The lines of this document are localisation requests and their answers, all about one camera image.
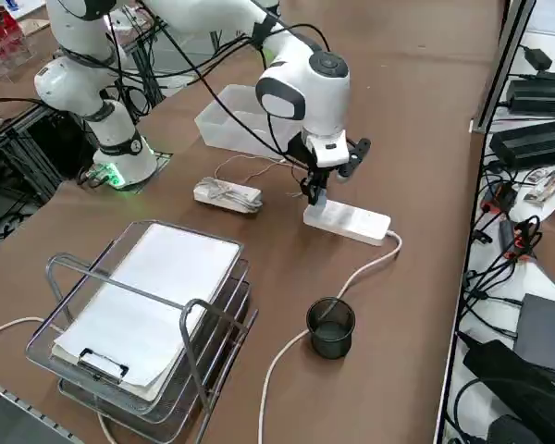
white box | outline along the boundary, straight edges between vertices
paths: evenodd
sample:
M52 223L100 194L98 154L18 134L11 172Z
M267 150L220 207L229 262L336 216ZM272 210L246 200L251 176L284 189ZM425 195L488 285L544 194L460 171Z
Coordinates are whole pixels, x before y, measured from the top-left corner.
M254 87L228 85L218 97L242 123L251 128L269 146L275 146L267 126L267 113L257 102ZM281 159L280 155L269 151L243 129L216 100L195 118L195 123L208 146ZM300 131L300 123L272 117L272 124L279 147L286 151L290 139Z

black mesh pen holder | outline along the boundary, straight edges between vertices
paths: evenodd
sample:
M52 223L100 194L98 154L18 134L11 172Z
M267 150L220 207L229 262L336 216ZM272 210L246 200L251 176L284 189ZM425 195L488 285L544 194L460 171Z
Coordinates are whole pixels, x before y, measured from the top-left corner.
M313 349L321 357L338 359L348 354L355 313L347 303L336 298L318 300L306 314L306 325Z

power strip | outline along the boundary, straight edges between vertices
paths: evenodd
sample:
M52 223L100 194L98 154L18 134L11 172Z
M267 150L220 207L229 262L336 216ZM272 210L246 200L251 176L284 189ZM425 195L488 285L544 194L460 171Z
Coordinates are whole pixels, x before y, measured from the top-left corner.
M193 199L243 214L256 213L263 205L261 190L214 178L195 185Z
M304 210L304 223L377 247L387 236L390 217L327 200L323 207L308 205Z

brown table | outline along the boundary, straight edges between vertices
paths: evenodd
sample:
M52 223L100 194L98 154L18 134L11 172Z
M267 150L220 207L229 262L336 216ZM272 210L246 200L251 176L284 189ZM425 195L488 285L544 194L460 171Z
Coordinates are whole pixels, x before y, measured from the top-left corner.
M427 443L434 436L481 141L467 131L500 26L496 0L288 0L289 21L313 22L352 75L348 130L373 149L333 199L392 216L402 235L398 260L368 273L346 300L357 315L345 360L315 358L302 342L284 356L269 390L265 442ZM235 55L210 81L253 84L253 52ZM253 304L260 314L216 406L205 442L256 442L265 371L304 327L309 305L334 295L348 275L388 251L306 227L305 202L286 168L252 181L265 207L244 217L192 200L192 187L230 153L207 148L193 118L210 102L202 85L166 100L140 125L152 146L175 153L143 194L87 192L64 184L0 246L0 325L45 316L54 297L43 277L57 252L93 258L132 220L159 218L241 241L252 264ZM224 175L240 179L264 165L235 161ZM61 276L67 283L72 276ZM0 384L62 423L85 442L105 443L95 415L57 393L56 379L26 361L37 327L0 336ZM120 443L142 442L113 427Z

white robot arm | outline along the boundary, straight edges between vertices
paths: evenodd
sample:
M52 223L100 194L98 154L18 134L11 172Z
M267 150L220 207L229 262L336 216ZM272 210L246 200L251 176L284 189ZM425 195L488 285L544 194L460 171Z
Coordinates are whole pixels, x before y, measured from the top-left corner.
M107 38L103 16L123 1L46 0L52 31L63 57L50 62L35 78L38 94L49 105L82 117L94 131L100 151L96 164L106 165L116 188L149 178L156 168L152 151L132 124L128 111L99 92L116 73L115 46ZM337 169L347 178L369 148L348 148L344 129L349 101L350 73L345 61L317 51L253 0L143 0L171 28L185 33L231 28L243 31L253 45L276 55L257 82L259 103L271 116L298 120L301 134L289 144L288 154L309 167L306 187L326 187ZM125 55L119 48L123 59ZM87 59L100 63L87 62ZM315 198L310 196L311 203Z

